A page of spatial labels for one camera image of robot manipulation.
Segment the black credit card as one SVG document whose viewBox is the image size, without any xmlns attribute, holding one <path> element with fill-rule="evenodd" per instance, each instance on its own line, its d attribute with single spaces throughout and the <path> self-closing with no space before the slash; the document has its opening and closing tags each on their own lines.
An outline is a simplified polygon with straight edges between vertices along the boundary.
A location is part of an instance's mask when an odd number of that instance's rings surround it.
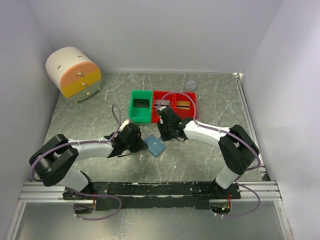
<svg viewBox="0 0 320 240">
<path fill-rule="evenodd" d="M 144 98 L 135 98 L 133 100 L 133 107 L 134 108 L 149 108 L 150 107 L 150 100 Z"/>
</svg>

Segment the red plastic bin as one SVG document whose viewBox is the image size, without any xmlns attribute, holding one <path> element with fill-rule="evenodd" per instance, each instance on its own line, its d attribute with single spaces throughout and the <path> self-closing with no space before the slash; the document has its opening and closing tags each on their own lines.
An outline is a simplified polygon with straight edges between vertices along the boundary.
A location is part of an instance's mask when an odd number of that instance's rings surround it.
<svg viewBox="0 0 320 240">
<path fill-rule="evenodd" d="M 160 107 L 170 106 L 174 111 L 176 110 L 176 96 L 174 94 L 167 95 L 162 101 L 161 99 L 168 94 L 169 91 L 153 91 L 152 97 L 152 112 L 151 112 L 151 122 L 156 124 L 160 121 L 160 116 L 157 112 L 157 107 L 160 103 Z"/>
<path fill-rule="evenodd" d="M 198 117 L 197 98 L 194 92 L 183 92 L 173 94 L 173 109 L 183 120 L 185 118 Z"/>
</svg>

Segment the blue card holder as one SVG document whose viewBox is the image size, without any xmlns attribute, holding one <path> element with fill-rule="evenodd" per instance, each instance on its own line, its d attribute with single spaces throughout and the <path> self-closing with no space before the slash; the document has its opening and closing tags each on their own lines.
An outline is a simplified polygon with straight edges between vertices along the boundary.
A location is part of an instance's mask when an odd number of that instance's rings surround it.
<svg viewBox="0 0 320 240">
<path fill-rule="evenodd" d="M 153 134 L 148 136 L 144 143 L 147 145 L 148 151 L 154 156 L 157 157 L 165 150 L 165 145 Z"/>
</svg>

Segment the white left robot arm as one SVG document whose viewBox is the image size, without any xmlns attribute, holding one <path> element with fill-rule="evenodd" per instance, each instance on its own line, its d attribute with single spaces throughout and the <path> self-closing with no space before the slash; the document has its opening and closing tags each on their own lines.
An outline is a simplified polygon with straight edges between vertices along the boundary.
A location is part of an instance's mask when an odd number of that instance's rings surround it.
<svg viewBox="0 0 320 240">
<path fill-rule="evenodd" d="M 125 157 L 147 149 L 141 129 L 134 123 L 123 123 L 115 132 L 98 139 L 74 140 L 57 134 L 30 159 L 30 176 L 46 187 L 62 185 L 73 190 L 81 199 L 89 199 L 95 184 L 81 170 L 74 170 L 77 161 L 91 158 Z"/>
</svg>

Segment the aluminium frame rail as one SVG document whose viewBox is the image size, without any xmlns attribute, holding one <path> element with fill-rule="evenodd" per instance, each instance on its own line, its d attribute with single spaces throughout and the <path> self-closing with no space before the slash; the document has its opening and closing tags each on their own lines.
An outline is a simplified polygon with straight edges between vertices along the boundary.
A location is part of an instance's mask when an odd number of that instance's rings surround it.
<svg viewBox="0 0 320 240">
<path fill-rule="evenodd" d="M 258 149 L 260 149 L 259 146 L 259 142 L 258 139 L 256 137 L 256 133 L 254 130 L 254 126 L 253 126 L 253 122 L 250 116 L 250 112 L 249 112 L 249 108 L 247 105 L 247 101 L 246 101 L 246 97 L 243 91 L 243 86 L 242 86 L 242 77 L 243 74 L 242 73 L 238 73 L 238 72 L 234 72 L 233 77 L 235 79 L 236 82 L 236 86 L 238 89 L 238 93 L 240 96 L 240 101 L 241 101 L 241 105 L 242 105 L 242 109 L 244 112 L 244 116 L 245 116 L 245 120 L 246 120 L 246 124 L 247 124 L 247 128 L 248 128 L 248 132 L 249 135 L 251 137 L 251 139 L 253 140 L 253 142 L 256 144 L 256 146 L 258 147 Z M 259 159 L 260 159 L 260 165 L 259 168 L 256 168 L 254 170 L 250 170 L 247 171 L 240 179 L 239 179 L 239 183 L 244 185 L 247 188 L 250 188 L 251 190 L 253 190 L 254 192 L 257 193 L 257 195 L 260 197 L 261 201 L 282 201 L 282 196 L 279 190 L 279 186 L 278 183 L 276 181 L 271 181 L 271 180 L 267 180 L 268 179 L 268 171 L 266 169 L 264 160 L 263 160 L 263 156 L 261 154 L 261 150 L 259 153 Z M 243 177 L 245 177 L 248 174 L 251 173 L 259 173 L 259 177 L 258 177 L 258 181 L 243 181 Z"/>
</svg>

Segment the round pastel drawer cabinet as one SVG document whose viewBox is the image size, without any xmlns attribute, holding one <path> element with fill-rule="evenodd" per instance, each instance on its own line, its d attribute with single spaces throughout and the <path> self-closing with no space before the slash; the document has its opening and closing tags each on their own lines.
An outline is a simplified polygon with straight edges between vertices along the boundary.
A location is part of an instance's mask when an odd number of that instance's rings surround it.
<svg viewBox="0 0 320 240">
<path fill-rule="evenodd" d="M 61 94 L 76 103 L 90 98 L 101 88 L 99 67 L 76 47 L 53 52 L 46 60 L 45 70 Z"/>
</svg>

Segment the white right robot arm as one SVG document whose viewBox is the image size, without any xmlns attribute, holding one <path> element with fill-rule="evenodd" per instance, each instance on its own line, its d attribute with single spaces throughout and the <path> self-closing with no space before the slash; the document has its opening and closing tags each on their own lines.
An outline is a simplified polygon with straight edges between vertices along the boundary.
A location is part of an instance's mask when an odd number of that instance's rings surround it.
<svg viewBox="0 0 320 240">
<path fill-rule="evenodd" d="M 181 119 L 169 106 L 159 108 L 157 113 L 160 116 L 157 127 L 163 141 L 197 140 L 220 149 L 225 165 L 212 186 L 212 193 L 218 199 L 228 195 L 234 181 L 259 159 L 260 150 L 240 125 L 218 127 L 191 117 Z"/>
</svg>

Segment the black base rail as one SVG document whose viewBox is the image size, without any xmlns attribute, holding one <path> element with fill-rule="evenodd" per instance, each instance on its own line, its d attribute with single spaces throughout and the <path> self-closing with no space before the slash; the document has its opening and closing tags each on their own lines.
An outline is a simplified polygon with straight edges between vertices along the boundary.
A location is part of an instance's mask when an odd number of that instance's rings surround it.
<svg viewBox="0 0 320 240">
<path fill-rule="evenodd" d="M 169 182 L 94 182 L 81 191 L 84 196 L 66 188 L 63 200 L 91 201 L 97 211 L 117 209 L 196 208 L 208 210 L 210 201 L 223 203 L 227 199 L 240 199 L 240 189 L 233 183 L 227 189 L 214 181 Z"/>
</svg>

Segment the silver credit card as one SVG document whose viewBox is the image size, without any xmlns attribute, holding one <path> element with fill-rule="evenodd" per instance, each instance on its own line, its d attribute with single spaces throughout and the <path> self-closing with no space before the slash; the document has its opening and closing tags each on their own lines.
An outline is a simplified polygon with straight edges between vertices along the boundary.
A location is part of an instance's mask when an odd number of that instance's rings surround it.
<svg viewBox="0 0 320 240">
<path fill-rule="evenodd" d="M 171 102 L 169 100 L 160 100 L 160 99 L 156 99 L 154 101 L 154 108 L 157 109 L 158 107 L 162 107 L 162 106 L 170 106 L 171 105 Z"/>
</svg>

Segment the green plastic bin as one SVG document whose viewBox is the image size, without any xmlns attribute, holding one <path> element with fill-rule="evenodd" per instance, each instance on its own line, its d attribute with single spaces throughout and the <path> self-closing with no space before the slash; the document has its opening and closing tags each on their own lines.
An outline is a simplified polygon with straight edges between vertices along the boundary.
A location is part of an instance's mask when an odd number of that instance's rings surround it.
<svg viewBox="0 0 320 240">
<path fill-rule="evenodd" d="M 129 118 L 134 123 L 151 123 L 153 107 L 153 91 L 137 90 L 131 91 Z"/>
</svg>

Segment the small clear plastic cup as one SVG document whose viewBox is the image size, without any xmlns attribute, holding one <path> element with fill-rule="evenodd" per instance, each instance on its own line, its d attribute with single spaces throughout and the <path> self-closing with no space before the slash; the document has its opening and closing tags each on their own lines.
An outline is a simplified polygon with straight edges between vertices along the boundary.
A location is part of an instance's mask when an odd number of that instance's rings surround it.
<svg viewBox="0 0 320 240">
<path fill-rule="evenodd" d="M 195 81 L 193 81 L 193 80 L 189 80 L 189 81 L 186 83 L 185 87 L 186 87 L 186 90 L 187 90 L 188 92 L 194 92 L 194 91 L 196 90 L 197 83 L 196 83 Z"/>
</svg>

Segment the gold credit card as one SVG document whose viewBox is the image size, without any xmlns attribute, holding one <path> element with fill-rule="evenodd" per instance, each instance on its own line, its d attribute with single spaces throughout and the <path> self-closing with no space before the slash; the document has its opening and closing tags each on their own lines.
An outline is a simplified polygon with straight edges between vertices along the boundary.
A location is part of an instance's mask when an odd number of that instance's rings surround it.
<svg viewBox="0 0 320 240">
<path fill-rule="evenodd" d="M 176 109 L 189 111 L 191 109 L 191 103 L 185 100 L 177 100 Z"/>
</svg>

